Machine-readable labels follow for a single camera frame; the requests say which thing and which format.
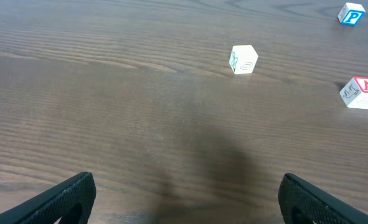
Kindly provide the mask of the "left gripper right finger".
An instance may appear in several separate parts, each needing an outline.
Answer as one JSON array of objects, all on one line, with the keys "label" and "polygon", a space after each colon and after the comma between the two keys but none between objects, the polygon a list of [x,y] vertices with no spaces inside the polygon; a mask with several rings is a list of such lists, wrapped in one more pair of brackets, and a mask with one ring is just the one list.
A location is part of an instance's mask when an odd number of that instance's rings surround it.
[{"label": "left gripper right finger", "polygon": [[295,174],[286,173],[278,191],[285,224],[368,224],[368,215]]}]

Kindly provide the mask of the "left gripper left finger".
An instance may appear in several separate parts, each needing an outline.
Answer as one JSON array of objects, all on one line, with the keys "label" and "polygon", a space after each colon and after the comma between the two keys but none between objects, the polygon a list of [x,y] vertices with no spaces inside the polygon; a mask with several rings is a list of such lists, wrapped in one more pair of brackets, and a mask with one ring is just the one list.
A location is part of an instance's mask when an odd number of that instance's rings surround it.
[{"label": "left gripper left finger", "polygon": [[87,224],[96,198],[90,172],[80,172],[26,202],[0,213],[0,224]]}]

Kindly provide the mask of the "yellow wooden block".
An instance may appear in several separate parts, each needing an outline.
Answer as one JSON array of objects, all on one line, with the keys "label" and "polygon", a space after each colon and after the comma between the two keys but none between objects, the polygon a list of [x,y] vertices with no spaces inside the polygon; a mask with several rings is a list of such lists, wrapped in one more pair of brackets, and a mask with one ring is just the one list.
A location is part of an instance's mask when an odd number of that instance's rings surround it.
[{"label": "yellow wooden block", "polygon": [[254,71],[258,58],[252,45],[234,45],[229,64],[235,75],[250,74]]}]

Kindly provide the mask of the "red letter A block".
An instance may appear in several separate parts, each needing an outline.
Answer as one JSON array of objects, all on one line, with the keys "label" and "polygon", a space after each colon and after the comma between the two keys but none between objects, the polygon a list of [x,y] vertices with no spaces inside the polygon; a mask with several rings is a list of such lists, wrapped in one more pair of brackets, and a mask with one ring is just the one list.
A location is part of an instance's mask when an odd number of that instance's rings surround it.
[{"label": "red letter A block", "polygon": [[339,94],[348,108],[368,109],[368,77],[353,77]]}]

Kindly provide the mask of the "blue and white block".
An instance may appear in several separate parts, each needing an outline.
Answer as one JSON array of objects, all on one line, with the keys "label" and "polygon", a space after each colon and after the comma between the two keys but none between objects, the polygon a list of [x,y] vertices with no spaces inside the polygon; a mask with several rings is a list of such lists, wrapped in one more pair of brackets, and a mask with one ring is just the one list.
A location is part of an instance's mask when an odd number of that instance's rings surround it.
[{"label": "blue and white block", "polygon": [[347,2],[338,14],[338,20],[341,24],[355,26],[365,15],[366,10],[361,4]]}]

